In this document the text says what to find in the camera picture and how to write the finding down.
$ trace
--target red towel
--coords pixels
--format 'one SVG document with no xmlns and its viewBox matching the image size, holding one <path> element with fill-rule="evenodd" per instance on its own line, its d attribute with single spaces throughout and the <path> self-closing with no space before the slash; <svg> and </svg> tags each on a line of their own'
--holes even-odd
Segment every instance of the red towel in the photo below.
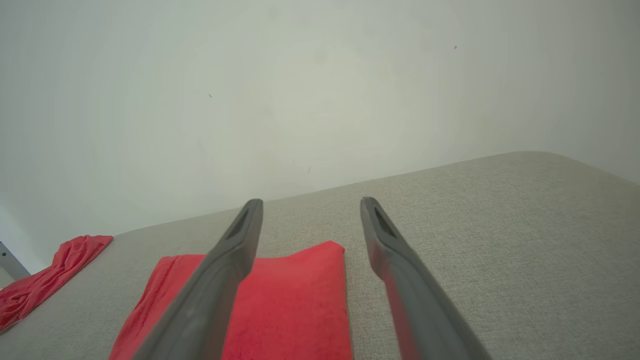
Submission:
<svg viewBox="0 0 640 360">
<path fill-rule="evenodd" d="M 0 332 L 24 319 L 90 263 L 113 236 L 78 236 L 60 245 L 50 267 L 0 290 Z"/>
<path fill-rule="evenodd" d="M 328 241 L 256 259 L 238 287 L 222 359 L 351 360 L 344 248 Z M 162 258 L 109 360 L 130 359 L 204 255 Z"/>
</svg>

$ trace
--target fabric texture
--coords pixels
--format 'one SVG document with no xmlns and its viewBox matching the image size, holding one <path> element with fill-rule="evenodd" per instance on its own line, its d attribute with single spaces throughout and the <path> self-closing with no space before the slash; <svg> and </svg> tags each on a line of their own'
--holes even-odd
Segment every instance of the fabric texture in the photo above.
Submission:
<svg viewBox="0 0 640 360">
<path fill-rule="evenodd" d="M 238 287 L 223 360 L 351 360 L 344 248 L 327 241 L 256 259 Z M 109 360 L 130 359 L 204 255 L 162 258 L 124 323 Z"/>
<path fill-rule="evenodd" d="M 24 319 L 82 270 L 107 246 L 113 236 L 78 236 L 62 245 L 50 267 L 0 290 L 0 332 Z"/>
<path fill-rule="evenodd" d="M 363 196 L 382 204 L 494 359 L 640 354 L 638 184 L 565 156 L 512 152 L 265 202 L 257 256 L 342 245 L 353 358 L 388 360 L 400 355 L 367 257 Z M 0 336 L 3 360 L 108 358 L 158 260 L 209 252 L 237 213 L 115 236 Z"/>
</svg>

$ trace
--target gray upholstered couch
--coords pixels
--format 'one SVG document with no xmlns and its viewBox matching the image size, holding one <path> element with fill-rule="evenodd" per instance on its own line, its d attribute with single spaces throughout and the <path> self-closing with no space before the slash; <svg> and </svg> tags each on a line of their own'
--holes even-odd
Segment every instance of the gray upholstered couch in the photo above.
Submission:
<svg viewBox="0 0 640 360">
<path fill-rule="evenodd" d="M 359 201 L 374 196 L 496 359 L 640 358 L 640 186 L 512 152 L 267 201 L 258 256 L 345 247 L 355 359 L 397 359 Z M 162 256 L 205 253 L 223 211 L 121 234 L 0 336 L 2 359 L 106 359 Z"/>
</svg>

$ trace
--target folded red towel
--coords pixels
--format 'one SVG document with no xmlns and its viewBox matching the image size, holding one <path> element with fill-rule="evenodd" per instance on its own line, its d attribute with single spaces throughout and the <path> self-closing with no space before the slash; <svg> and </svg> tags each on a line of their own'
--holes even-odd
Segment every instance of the folded red towel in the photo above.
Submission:
<svg viewBox="0 0 640 360">
<path fill-rule="evenodd" d="M 222 359 L 351 360 L 344 248 L 328 241 L 256 259 L 238 287 Z M 109 360 L 130 359 L 204 255 L 162 258 Z"/>
</svg>

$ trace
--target crumpled red cloth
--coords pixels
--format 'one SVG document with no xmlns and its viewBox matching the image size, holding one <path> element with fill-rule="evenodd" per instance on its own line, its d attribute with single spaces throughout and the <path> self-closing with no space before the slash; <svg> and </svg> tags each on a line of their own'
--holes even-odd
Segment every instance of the crumpled red cloth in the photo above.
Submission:
<svg viewBox="0 0 640 360">
<path fill-rule="evenodd" d="M 113 240 L 113 236 L 78 236 L 58 249 L 50 267 L 0 290 L 0 332 L 24 319 L 60 289 Z"/>
</svg>

